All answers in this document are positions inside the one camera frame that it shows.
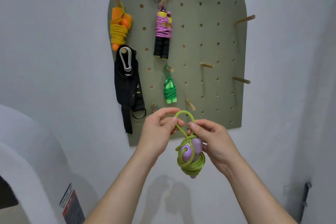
forearm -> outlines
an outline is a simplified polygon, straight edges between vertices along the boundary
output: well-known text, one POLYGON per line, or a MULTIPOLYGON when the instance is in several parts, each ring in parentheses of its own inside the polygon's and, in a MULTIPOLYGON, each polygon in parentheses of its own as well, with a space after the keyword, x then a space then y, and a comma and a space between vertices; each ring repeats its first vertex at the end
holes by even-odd
POLYGON ((152 162, 135 151, 85 224, 131 223, 152 162))
POLYGON ((249 224, 296 223, 243 158, 230 164, 225 176, 249 224))

hand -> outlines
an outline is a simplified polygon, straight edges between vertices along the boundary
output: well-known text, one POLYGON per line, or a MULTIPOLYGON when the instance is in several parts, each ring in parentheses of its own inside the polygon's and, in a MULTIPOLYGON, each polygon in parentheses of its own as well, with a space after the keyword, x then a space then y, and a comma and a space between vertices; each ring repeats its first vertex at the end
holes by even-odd
POLYGON ((136 150, 156 161, 166 149, 169 136, 176 133, 178 129, 175 127, 176 123, 184 126, 183 120, 176 117, 164 117, 168 114, 176 114, 178 111, 180 109, 175 107, 161 108, 149 115, 143 124, 136 150))
POLYGON ((222 125, 209 120, 195 120, 195 123, 190 122, 188 126, 207 143, 203 144, 203 151, 222 174, 227 175, 229 165, 242 158, 228 131, 222 125))

black metal ring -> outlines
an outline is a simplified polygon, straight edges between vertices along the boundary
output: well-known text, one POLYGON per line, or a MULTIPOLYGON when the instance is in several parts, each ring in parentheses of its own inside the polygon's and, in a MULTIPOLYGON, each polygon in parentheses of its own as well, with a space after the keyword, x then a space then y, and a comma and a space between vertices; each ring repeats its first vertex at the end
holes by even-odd
POLYGON ((145 114, 144 114, 141 118, 137 118, 137 117, 135 117, 134 114, 133 114, 133 112, 132 112, 132 116, 133 116, 133 118, 134 118, 134 119, 137 119, 137 120, 142 120, 143 118, 145 118, 146 114, 147 114, 147 110, 146 110, 146 108, 145 108, 145 114))

person's right hand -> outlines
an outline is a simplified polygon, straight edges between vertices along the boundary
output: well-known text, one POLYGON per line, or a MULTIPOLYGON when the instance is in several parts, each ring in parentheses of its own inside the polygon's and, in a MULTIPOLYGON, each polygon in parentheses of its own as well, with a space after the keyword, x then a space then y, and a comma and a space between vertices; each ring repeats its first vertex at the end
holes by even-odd
POLYGON ((195 120, 188 126, 204 143, 203 151, 208 154, 211 162, 224 175, 228 175, 231 163, 242 159, 227 130, 210 120, 195 120))

pink rope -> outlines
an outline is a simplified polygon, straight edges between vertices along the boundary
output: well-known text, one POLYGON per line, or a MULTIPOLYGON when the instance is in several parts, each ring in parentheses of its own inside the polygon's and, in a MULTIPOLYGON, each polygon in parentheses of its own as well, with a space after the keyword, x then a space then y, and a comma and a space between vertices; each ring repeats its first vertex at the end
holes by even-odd
POLYGON ((171 38, 171 29, 173 25, 169 22, 170 12, 167 12, 166 18, 162 18, 161 16, 159 16, 159 12, 161 11, 162 10, 159 9, 156 14, 156 18, 157 18, 156 30, 155 30, 156 36, 171 38), (170 28, 165 27, 164 26, 165 23, 168 23, 170 25, 170 28))

